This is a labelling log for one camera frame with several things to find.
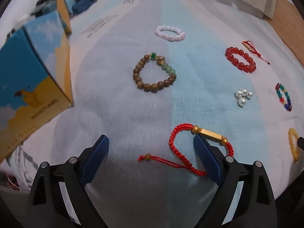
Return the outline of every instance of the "blue gripper pad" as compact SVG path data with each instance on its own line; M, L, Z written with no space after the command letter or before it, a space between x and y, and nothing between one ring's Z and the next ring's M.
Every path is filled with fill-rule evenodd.
M82 186L85 186L87 183L93 181L96 172L108 151L109 138L103 136L82 167L82 176L80 178L80 183Z
M194 150L201 160L210 180L218 186L222 183L222 168L209 148L205 138L197 134L193 138Z

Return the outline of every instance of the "red string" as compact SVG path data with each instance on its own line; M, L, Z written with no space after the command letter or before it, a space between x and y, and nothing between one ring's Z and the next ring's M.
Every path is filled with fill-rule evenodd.
M245 43L245 44L247 44L247 45L249 45L249 46L251 47L250 52L251 52L252 54L257 55L259 58L261 58L262 60L264 60L265 62L267 62L268 65L270 65L270 62L267 61L267 60L265 60L265 59L261 56L261 54L260 54L259 52L257 52L257 50L256 50L255 46L253 45L253 42L252 42L252 41L249 41L249 40L248 40L248 41L243 41L243 43Z
M171 133L171 136L169 138L169 147L171 148L171 150L174 152L174 154L183 162L184 165L180 165L180 164L177 164L177 163L174 163L172 161L169 161L169 160L166 160L166 159L163 159L163 158L160 158L160 157L157 157L157 156L151 156L150 158L152 160L155 160L155 161L158 161L158 162L161 162L163 164L166 164L168 166L171 166L171 167L174 167L174 168L184 168L184 169L188 169L190 170L191 172L193 172L194 174L198 175L198 176L207 176L207 172L205 171L201 171L201 170L198 170L198 169L195 169L192 164L190 163L190 161L184 156L182 155L179 150L174 146L174 139L176 137L176 135L180 132L180 131L183 131L183 130L191 130L193 128L193 125L190 124L190 123L182 123L180 125L177 125L172 133ZM233 156L234 155L234 150L233 150L233 147L232 145L227 142L226 144L226 150L228 152L228 155L229 156ZM145 159L145 156L141 155L139 156L138 158L138 162L142 161Z

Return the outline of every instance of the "metal screw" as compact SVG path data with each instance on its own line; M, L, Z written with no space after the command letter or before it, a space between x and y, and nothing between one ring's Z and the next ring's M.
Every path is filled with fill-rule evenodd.
M257 166L257 167L262 167L262 163L260 162L260 161L257 161L257 162L255 162L255 165Z
M72 158L69 159L69 162L70 162L71 164L76 163L76 161L77 161L77 158L76 158L76 157L72 157Z
M227 156L226 161L229 163L232 163L234 161L234 159L231 156Z
M41 167L41 168L47 167L47 162L42 162L41 165L40 165L40 167Z

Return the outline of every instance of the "red bead bracelet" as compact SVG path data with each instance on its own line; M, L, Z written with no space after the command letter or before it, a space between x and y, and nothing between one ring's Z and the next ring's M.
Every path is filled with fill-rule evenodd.
M195 169L192 164L190 163L190 161L185 157L185 155L182 155L179 150L174 146L174 139L176 137L176 135L183 130L191 130L192 134L197 134L197 133L201 133L204 134L208 137L211 137L212 139L218 140L221 142L221 144L223 146L226 147L227 150L227 155L228 156L233 156L234 155L234 150L232 145L228 142L228 139L220 134L216 134L212 131L208 131L206 129L203 128L199 128L197 125L192 125L190 123L182 123L180 125L177 125L174 130L171 133L170 139L169 139L169 147L171 148L171 150L174 152L174 154L177 156L177 158L179 158L184 165L180 165L177 163L174 163L172 161L157 157L157 156L152 156L151 154L146 154L146 155L140 155L138 158L138 162L142 161L142 160L155 160L161 163L164 163L166 165L169 165L171 167L174 168L184 168L184 169L188 169L191 172L193 172L194 174L198 175L198 176L207 176L207 173L205 171L201 171L198 169Z
M233 54L238 54L244 57L244 59L249 63L249 65L245 65L244 63L239 62L238 59L234 58ZM256 70L255 61L253 61L253 58L250 57L247 53L244 53L243 50L239 50L236 47L230 47L226 49L225 56L239 70L243 70L246 73L253 73Z

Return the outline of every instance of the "small red string bracelet with gold charm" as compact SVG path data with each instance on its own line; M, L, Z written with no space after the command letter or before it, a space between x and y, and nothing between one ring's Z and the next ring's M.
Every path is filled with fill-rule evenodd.
M207 176L207 173L205 171L201 171L198 169L195 169L192 164L190 163L190 161L184 156L182 155L179 150L174 146L174 139L176 137L176 135L183 130L191 130L192 134L197 134L197 133L201 133L207 137L210 137L214 140L220 141L222 145L225 146L226 150L227 150L227 154L228 156L233 156L234 155L234 150L232 145L228 142L228 139L226 137L224 137L223 135L220 134L216 134L212 131L208 131L206 129L200 128L197 125L192 125L190 123L182 123L180 125L177 125L174 130L171 133L170 139L169 139L169 147L171 148L171 150L174 152L174 154L183 162L184 165L180 165L177 163L174 163L172 161L157 157L157 156L152 156L151 154L146 154L146 155L141 155L138 158L138 162L142 161L142 160L155 160L161 163L164 163L166 165L169 165L171 167L174 168L184 168L184 169L188 169L191 172L193 172L194 174L198 175L198 176Z

